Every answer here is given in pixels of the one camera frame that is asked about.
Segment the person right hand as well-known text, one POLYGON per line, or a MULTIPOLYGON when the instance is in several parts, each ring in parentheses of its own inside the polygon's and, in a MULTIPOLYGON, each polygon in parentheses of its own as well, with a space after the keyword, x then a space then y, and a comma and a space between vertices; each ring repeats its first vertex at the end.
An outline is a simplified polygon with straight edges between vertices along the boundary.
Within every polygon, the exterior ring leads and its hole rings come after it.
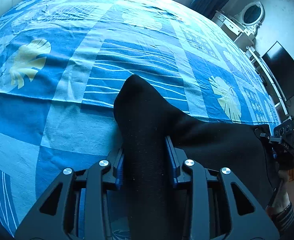
POLYGON ((287 184, 289 182, 289 175, 287 171, 279 170, 280 185, 273 203, 266 208, 268 216, 272 217, 282 213, 290 204, 289 194, 287 192, 287 184))

